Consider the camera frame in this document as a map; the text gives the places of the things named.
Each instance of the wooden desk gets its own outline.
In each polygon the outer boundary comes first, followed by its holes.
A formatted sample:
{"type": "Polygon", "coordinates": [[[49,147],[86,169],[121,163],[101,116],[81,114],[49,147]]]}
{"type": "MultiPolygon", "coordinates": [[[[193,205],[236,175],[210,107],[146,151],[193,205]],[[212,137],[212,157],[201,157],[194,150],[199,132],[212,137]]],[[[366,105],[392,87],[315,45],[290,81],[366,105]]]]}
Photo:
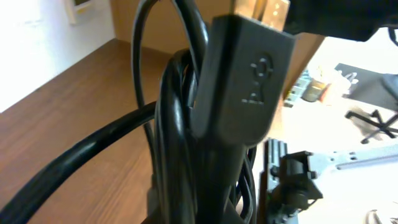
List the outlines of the wooden desk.
{"type": "MultiPolygon", "coordinates": [[[[142,54],[151,102],[170,56],[148,49],[142,54]]],[[[112,40],[0,114],[0,207],[69,147],[137,108],[129,58],[130,45],[112,40]]],[[[281,133],[281,125],[272,126],[281,133]]],[[[30,223],[141,223],[150,163],[138,128],[76,171],[30,223]]]]}

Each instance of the chair base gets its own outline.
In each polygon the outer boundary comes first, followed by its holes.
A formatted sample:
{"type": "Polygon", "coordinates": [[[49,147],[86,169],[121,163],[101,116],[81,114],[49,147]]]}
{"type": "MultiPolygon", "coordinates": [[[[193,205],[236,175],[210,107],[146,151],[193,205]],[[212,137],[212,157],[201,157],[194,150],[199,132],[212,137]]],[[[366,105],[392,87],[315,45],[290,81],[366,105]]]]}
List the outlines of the chair base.
{"type": "Polygon", "coordinates": [[[397,121],[398,119],[398,113],[396,113],[393,117],[391,117],[388,121],[383,122],[380,113],[378,110],[374,110],[373,113],[371,114],[371,116],[373,118],[377,118],[377,120],[379,121],[378,123],[375,121],[372,121],[369,118],[366,118],[360,114],[357,114],[353,111],[348,111],[348,113],[346,114],[346,118],[350,119],[351,117],[355,117],[358,118],[362,121],[365,121],[368,124],[371,124],[375,127],[377,127],[377,130],[375,130],[374,132],[372,132],[370,135],[366,136],[366,138],[364,138],[361,143],[362,144],[367,144],[369,143],[369,139],[372,138],[373,136],[375,136],[377,133],[380,132],[384,132],[386,135],[388,135],[390,138],[396,138],[396,136],[393,133],[398,133],[398,129],[395,128],[390,128],[390,125],[392,125],[394,122],[397,121]]]}

